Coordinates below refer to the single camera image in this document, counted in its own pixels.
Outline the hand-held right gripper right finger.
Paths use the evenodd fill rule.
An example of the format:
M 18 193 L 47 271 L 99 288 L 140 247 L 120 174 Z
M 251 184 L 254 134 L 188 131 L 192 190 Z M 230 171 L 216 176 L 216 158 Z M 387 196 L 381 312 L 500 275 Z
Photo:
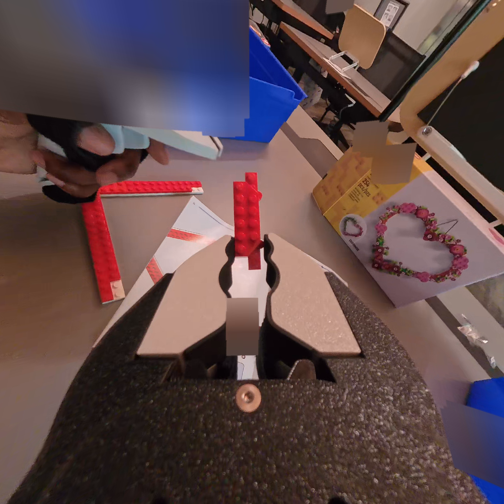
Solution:
M 274 233 L 264 236 L 264 257 L 269 286 L 264 322 L 322 357 L 361 354 L 322 266 Z

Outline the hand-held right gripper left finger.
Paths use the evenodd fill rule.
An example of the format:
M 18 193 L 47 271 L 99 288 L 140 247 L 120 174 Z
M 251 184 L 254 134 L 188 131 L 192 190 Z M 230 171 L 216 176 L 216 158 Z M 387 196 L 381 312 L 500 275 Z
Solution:
M 234 259 L 234 239 L 225 235 L 179 266 L 137 355 L 189 358 L 191 352 L 225 331 Z

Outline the small red brick assembly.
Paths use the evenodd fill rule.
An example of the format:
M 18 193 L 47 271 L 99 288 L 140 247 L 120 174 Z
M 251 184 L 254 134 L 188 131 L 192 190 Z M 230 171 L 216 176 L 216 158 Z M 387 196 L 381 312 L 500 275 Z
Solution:
M 260 200 L 258 174 L 247 172 L 233 183 L 234 247 L 236 257 L 248 259 L 249 270 L 261 269 Z

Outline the red brick corner frame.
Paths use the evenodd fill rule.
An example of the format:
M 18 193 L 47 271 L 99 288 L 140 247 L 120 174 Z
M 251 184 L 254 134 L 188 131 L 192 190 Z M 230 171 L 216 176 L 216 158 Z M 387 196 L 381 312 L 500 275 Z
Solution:
M 80 205 L 101 303 L 125 298 L 117 258 L 101 197 L 200 195 L 199 181 L 124 181 L 102 187 L 93 201 Z

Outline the person's left hand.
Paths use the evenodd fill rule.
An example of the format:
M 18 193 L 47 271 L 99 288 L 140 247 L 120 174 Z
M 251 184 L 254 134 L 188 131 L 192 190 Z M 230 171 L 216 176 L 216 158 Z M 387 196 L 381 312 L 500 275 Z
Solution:
M 161 165 L 169 161 L 167 147 L 149 140 L 147 153 Z M 91 153 L 111 155 L 115 143 L 109 132 L 98 123 L 82 123 L 77 146 Z M 142 162 L 142 151 L 126 149 L 104 164 L 97 172 L 68 161 L 65 157 L 38 147 L 38 134 L 29 125 L 26 114 L 1 110 L 1 172 L 34 174 L 38 167 L 46 178 L 70 197 L 89 199 L 102 186 L 131 179 Z

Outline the white instruction booklet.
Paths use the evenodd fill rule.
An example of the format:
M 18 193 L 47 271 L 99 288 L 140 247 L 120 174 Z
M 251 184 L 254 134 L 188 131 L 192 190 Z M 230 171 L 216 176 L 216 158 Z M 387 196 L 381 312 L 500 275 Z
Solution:
M 164 273 L 160 278 L 162 297 L 173 273 L 192 255 L 219 238 L 230 235 L 234 238 L 232 227 L 224 223 L 205 205 L 192 197 L 187 203 L 168 236 L 162 241 L 152 260 L 157 269 Z M 184 368 L 188 379 L 214 379 L 214 380 L 253 380 L 257 375 L 246 376 L 244 372 L 252 369 L 252 356 L 226 356 L 226 330 L 231 324 L 243 324 L 250 310 L 245 308 L 244 302 L 253 301 L 258 304 L 259 335 L 258 350 L 260 363 L 266 366 L 263 374 L 266 379 L 276 379 L 277 363 L 289 369 L 300 361 L 307 360 L 313 363 L 319 380 L 332 381 L 330 371 L 326 371 L 328 358 L 322 357 L 314 350 L 309 350 L 301 344 L 294 342 L 289 337 L 273 329 L 265 323 L 266 300 L 269 291 L 267 283 L 268 266 L 264 257 L 264 248 L 261 252 L 260 273 L 249 272 L 246 260 L 234 259 L 232 265 L 232 286 L 229 289 L 230 298 L 227 299 L 225 331 L 212 337 L 202 347 L 189 354 L 189 358 L 181 357 L 140 357 L 137 350 L 144 338 L 145 332 L 162 299 L 154 299 L 152 290 L 157 281 L 152 274 L 145 271 L 133 286 L 123 304 L 114 316 L 114 324 L 109 324 L 108 331 L 99 337 L 88 359 L 96 362 L 105 362 L 112 365 L 114 361 L 125 362 L 165 362 L 170 361 Z

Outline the blue plastic bin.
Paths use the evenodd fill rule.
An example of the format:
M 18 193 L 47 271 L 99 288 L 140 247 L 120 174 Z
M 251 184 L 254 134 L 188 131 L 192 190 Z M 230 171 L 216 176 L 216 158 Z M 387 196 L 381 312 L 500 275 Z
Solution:
M 305 98 L 306 93 L 250 26 L 249 118 L 244 121 L 244 135 L 225 138 L 269 143 Z
M 476 381 L 467 406 L 478 410 L 476 454 L 480 468 L 471 477 L 490 503 L 503 503 L 503 378 Z

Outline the heart wreath toy box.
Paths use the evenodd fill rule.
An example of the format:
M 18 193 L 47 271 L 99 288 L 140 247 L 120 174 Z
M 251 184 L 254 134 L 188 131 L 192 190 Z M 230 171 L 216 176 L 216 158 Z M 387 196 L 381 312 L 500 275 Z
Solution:
M 395 307 L 503 274 L 503 239 L 418 155 L 408 183 L 381 185 L 348 149 L 312 194 Z

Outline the clear plastic wrapper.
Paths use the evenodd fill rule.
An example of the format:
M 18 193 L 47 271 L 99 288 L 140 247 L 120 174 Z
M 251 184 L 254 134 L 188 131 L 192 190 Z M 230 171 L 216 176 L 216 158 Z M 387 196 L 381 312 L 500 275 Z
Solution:
M 480 335 L 475 325 L 472 324 L 463 313 L 461 314 L 461 319 L 462 321 L 457 327 L 458 331 L 468 340 L 470 345 L 483 351 L 483 354 L 485 355 L 492 369 L 497 369 L 495 356 L 491 355 L 491 353 L 485 347 L 488 344 L 488 340 Z

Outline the wooden top table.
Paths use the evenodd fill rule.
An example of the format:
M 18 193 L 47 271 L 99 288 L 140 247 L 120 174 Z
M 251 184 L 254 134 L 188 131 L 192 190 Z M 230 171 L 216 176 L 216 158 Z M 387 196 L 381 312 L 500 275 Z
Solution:
M 291 59 L 293 66 L 296 70 L 309 74 L 321 87 L 327 90 L 335 88 L 334 85 L 331 85 L 326 78 L 310 65 L 310 60 L 316 62 L 321 67 L 322 72 L 326 71 L 329 78 L 338 82 L 348 95 L 361 103 L 374 117 L 379 117 L 391 102 L 389 98 L 354 68 L 349 69 L 347 72 L 339 73 L 336 66 L 329 62 L 329 58 L 336 55 L 329 46 L 284 22 L 280 23 L 279 30 L 283 47 L 288 58 Z
M 322 24 L 318 23 L 311 15 L 300 8 L 294 1 L 272 1 L 283 13 L 286 13 L 303 23 L 307 27 L 315 30 L 326 40 L 333 39 L 333 33 L 327 30 Z

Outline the clear acrylic stand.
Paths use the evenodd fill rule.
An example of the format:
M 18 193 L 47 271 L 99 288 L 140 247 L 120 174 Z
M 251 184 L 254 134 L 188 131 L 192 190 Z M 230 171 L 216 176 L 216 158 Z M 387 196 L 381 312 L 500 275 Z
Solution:
M 326 59 L 328 64 L 336 70 L 339 74 L 346 74 L 350 70 L 358 70 L 359 60 L 355 59 L 349 52 L 341 51 L 331 55 Z

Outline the beige plywood chair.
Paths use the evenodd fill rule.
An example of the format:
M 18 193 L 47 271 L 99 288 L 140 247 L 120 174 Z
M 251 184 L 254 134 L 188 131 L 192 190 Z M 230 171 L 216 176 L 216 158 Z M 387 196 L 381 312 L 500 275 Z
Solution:
M 358 5 L 347 11 L 338 39 L 341 53 L 369 69 L 386 36 L 387 27 Z

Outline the black cabinet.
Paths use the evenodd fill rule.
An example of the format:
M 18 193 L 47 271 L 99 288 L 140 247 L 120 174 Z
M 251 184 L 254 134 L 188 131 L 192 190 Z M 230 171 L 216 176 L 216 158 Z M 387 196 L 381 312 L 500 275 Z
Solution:
M 388 31 L 372 66 L 368 69 L 360 67 L 358 72 L 392 100 L 424 59 L 424 55 Z

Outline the black panel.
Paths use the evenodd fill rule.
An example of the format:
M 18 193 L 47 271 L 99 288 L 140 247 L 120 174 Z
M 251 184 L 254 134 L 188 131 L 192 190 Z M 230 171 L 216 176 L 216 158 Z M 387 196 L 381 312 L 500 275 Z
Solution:
M 503 192 L 503 40 L 478 66 L 426 104 L 418 117 Z

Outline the black picture frame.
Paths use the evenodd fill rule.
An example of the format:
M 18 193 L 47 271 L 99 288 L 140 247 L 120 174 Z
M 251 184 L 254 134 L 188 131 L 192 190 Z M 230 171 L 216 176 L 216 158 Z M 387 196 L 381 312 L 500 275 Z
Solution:
M 409 1 L 380 1 L 374 12 L 374 17 L 385 26 L 386 31 L 391 31 L 399 22 L 409 4 Z

